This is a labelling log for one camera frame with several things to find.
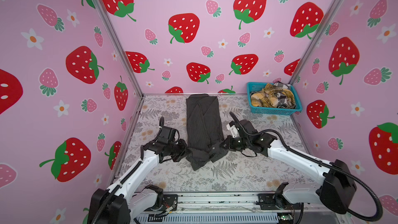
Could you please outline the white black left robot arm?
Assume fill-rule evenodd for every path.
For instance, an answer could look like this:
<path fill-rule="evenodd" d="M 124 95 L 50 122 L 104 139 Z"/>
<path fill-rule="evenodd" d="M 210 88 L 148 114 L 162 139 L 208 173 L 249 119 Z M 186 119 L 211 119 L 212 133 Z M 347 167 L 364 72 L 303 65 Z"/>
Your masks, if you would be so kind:
<path fill-rule="evenodd" d="M 132 219 L 148 208 L 160 208 L 163 190 L 157 186 L 147 186 L 140 193 L 137 188 L 164 157 L 170 156 L 174 162 L 180 161 L 188 153 L 185 140 L 162 143 L 151 141 L 141 147 L 140 158 L 107 189 L 98 189 L 92 195 L 88 224 L 129 224 Z"/>

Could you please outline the dark grey pinstriped shirt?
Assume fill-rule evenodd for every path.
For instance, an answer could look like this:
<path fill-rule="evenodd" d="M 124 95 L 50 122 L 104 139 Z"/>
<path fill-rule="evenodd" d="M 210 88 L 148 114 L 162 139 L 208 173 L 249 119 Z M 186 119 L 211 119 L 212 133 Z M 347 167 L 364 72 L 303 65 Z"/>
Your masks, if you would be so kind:
<path fill-rule="evenodd" d="M 219 102 L 216 96 L 193 94 L 186 99 L 187 136 L 191 151 L 187 160 L 193 170 L 198 170 L 207 162 L 216 162 L 228 154 L 221 147 L 224 142 Z"/>

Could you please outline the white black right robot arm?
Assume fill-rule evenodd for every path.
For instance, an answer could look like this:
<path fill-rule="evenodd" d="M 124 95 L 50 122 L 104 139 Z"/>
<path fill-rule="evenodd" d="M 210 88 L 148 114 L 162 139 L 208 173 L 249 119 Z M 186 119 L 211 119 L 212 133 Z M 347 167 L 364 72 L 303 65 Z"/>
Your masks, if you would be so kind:
<path fill-rule="evenodd" d="M 349 173 L 347 166 L 337 160 L 334 163 L 323 160 L 323 163 L 332 166 L 328 169 L 316 162 L 304 158 L 304 153 L 296 149 L 287 149 L 281 140 L 264 133 L 256 136 L 231 136 L 221 143 L 221 147 L 231 151 L 243 151 L 246 148 L 266 157 L 279 160 L 309 176 L 313 184 L 282 183 L 274 193 L 273 203 L 279 209 L 297 203 L 323 204 L 329 210 L 346 214 L 349 205 L 357 190 L 353 179 L 337 172 L 341 169 Z"/>

